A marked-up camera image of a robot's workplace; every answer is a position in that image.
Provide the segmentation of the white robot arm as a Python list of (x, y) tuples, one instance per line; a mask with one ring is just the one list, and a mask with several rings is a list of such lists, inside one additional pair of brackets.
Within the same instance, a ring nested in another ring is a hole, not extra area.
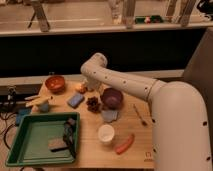
[(151, 105), (154, 171), (213, 171), (206, 104), (192, 85), (109, 70), (101, 53), (81, 73), (91, 89), (104, 83)]

